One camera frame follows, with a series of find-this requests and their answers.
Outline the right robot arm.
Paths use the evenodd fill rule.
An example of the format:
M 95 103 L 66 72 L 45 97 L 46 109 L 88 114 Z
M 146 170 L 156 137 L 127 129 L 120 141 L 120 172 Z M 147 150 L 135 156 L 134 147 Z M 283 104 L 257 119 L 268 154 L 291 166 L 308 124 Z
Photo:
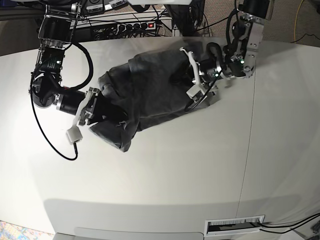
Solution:
M 40 47 L 31 74 L 30 96 L 40 108 L 56 105 L 59 111 L 74 116 L 73 125 L 91 125 L 103 121 L 120 124 L 128 114 L 103 97 L 97 88 L 81 90 L 93 78 L 94 65 L 88 50 L 73 39 L 78 21 L 104 11 L 102 0 L 43 0 L 45 14 L 38 32 Z M 61 71 L 67 49 L 81 50 L 88 63 L 88 76 L 73 87 L 62 86 Z

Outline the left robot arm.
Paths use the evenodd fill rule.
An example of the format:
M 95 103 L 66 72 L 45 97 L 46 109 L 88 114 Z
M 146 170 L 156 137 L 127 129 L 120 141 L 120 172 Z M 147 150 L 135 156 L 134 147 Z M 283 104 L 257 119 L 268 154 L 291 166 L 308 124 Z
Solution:
M 201 61 L 196 60 L 191 50 L 181 47 L 180 51 L 189 61 L 193 82 L 207 87 L 219 80 L 251 77 L 256 69 L 265 20 L 271 18 L 272 10 L 271 0 L 235 2 L 226 17 L 224 46 L 216 42 L 207 43 L 207 58 Z

